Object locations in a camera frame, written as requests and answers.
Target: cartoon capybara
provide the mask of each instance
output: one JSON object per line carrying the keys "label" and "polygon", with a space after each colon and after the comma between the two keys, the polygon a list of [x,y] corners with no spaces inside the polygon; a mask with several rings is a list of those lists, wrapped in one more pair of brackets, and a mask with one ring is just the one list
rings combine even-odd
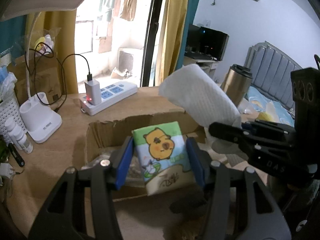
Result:
{"label": "cartoon capybara", "polygon": [[148,134],[143,136],[148,145],[150,155],[157,161],[163,159],[170,159],[174,148],[174,141],[171,136],[167,135],[160,128],[155,128]]}

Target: white desk lamp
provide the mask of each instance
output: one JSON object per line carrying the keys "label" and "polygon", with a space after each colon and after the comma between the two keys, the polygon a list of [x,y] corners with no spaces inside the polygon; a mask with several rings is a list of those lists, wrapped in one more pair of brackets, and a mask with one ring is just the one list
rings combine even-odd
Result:
{"label": "white desk lamp", "polygon": [[[31,35],[40,12],[75,10],[83,1],[84,0],[12,0],[0,20],[5,21],[17,16],[35,13],[26,49],[26,64],[29,64]],[[37,95],[31,96],[29,71],[27,68],[26,73],[29,99],[21,105],[20,114],[33,140],[37,143],[43,143],[60,127],[62,119],[61,116],[51,110],[49,106],[42,104]],[[47,96],[44,92],[38,93],[38,96],[44,103],[48,103]]]}

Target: white charger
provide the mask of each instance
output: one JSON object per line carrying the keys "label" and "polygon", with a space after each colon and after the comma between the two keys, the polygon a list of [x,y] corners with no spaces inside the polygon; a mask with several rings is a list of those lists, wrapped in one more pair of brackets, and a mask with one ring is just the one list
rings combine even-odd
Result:
{"label": "white charger", "polygon": [[94,106],[101,104],[100,83],[88,75],[88,81],[85,81],[84,85],[87,101]]}
{"label": "white charger", "polygon": [[0,176],[12,179],[16,173],[9,163],[0,163]]}

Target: paper towel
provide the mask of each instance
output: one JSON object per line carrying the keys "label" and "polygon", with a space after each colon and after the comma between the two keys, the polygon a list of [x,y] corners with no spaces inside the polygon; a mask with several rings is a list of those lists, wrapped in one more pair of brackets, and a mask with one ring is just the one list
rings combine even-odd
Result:
{"label": "paper towel", "polygon": [[209,134],[207,128],[213,122],[240,128],[241,115],[230,98],[198,65],[185,66],[168,76],[159,87],[159,95],[185,109],[205,128],[206,136],[215,152],[237,154],[247,159],[237,144],[214,138]]}

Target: white bottle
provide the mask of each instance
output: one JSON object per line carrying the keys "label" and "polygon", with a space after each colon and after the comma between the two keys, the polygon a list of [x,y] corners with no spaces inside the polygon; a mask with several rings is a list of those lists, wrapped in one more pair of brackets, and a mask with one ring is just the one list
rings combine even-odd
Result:
{"label": "white bottle", "polygon": [[13,136],[16,138],[17,142],[20,144],[20,146],[22,147],[22,149],[26,153],[31,153],[32,152],[33,145],[29,141],[29,139],[27,138],[27,136],[25,135],[25,133],[23,132],[23,130],[22,130],[22,128],[20,126],[17,125],[13,129]]}
{"label": "white bottle", "polygon": [[13,117],[9,117],[7,120],[4,122],[4,126],[7,129],[8,135],[14,145],[19,149],[22,150],[21,146],[17,142],[16,138],[13,136],[13,130],[17,126],[17,123],[14,121]]}

